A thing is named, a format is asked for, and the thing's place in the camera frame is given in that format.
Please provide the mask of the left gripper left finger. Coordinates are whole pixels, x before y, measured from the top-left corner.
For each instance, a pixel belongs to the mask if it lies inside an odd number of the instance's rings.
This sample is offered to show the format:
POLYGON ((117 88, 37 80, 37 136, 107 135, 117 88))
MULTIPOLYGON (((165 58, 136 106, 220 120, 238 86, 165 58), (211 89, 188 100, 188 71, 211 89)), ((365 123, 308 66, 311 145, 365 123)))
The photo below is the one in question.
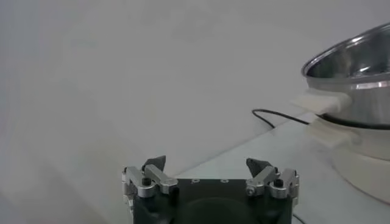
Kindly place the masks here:
POLYGON ((178 186, 178 179, 165 174, 166 156, 149 158, 140 169, 135 166, 123 168, 122 194, 129 212, 133 213, 135 199, 152 198, 158 192, 164 195, 171 194, 178 186))

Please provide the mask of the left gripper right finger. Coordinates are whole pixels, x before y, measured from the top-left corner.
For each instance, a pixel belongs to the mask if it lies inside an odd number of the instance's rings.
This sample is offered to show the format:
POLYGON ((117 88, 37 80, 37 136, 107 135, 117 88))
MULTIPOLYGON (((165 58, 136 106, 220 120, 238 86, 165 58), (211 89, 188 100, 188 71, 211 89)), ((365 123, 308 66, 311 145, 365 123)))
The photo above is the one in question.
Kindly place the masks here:
POLYGON ((296 170, 285 169, 279 171, 267 161, 253 158, 246 159, 246 165, 252 178, 246 180, 246 194, 248 197, 264 195, 269 191, 272 198, 292 199, 292 207, 299 202, 300 177, 296 170))

